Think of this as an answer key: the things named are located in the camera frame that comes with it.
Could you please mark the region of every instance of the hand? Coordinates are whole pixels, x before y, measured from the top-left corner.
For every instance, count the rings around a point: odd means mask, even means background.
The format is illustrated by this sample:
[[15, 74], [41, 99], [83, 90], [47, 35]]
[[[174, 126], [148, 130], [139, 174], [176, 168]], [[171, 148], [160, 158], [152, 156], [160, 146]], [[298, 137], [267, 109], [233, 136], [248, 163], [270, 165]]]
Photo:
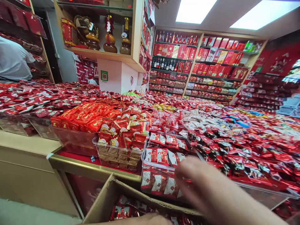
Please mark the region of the hand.
[[[188, 186], [182, 178], [191, 179]], [[175, 170], [186, 199], [212, 224], [287, 225], [215, 167], [188, 156]]]

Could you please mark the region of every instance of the red snack package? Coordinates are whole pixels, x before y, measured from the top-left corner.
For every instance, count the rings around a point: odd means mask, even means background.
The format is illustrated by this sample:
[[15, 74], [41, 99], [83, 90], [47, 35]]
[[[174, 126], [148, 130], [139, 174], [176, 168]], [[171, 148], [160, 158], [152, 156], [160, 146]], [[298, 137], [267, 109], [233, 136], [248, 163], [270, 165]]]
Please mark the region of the red snack package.
[[154, 175], [154, 184], [151, 189], [151, 194], [163, 195], [167, 185], [167, 179], [167, 176]]

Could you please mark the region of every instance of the floor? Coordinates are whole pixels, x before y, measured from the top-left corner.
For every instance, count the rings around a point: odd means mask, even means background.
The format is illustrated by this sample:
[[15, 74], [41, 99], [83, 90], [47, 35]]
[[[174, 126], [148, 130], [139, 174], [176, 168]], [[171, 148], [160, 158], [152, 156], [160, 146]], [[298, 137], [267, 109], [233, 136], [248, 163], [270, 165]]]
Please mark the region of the floor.
[[0, 198], [0, 225], [76, 225], [81, 219]]

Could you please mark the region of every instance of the ceiling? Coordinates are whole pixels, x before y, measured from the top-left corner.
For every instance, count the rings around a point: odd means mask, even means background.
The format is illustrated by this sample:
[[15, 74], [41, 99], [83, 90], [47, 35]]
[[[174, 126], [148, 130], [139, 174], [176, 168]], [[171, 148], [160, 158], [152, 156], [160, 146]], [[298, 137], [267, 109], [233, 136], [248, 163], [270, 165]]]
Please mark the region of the ceiling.
[[270, 40], [300, 29], [300, 7], [257, 31], [229, 28], [261, 0], [218, 0], [202, 24], [175, 22], [180, 1], [170, 0], [167, 4], [160, 3], [159, 9], [155, 9], [155, 25], [170, 28], [250, 34], [268, 37]]

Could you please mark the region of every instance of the store wall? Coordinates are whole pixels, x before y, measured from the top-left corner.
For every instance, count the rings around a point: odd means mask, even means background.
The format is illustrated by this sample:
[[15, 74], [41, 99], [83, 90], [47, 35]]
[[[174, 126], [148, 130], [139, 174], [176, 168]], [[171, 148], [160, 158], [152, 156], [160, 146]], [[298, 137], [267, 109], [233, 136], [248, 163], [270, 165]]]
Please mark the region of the store wall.
[[58, 27], [58, 21], [54, 9], [47, 9], [47, 20], [49, 29], [54, 42], [56, 57], [59, 65], [59, 70], [62, 76], [62, 81], [73, 82], [77, 81], [75, 61], [73, 52], [64, 49], [62, 36]]

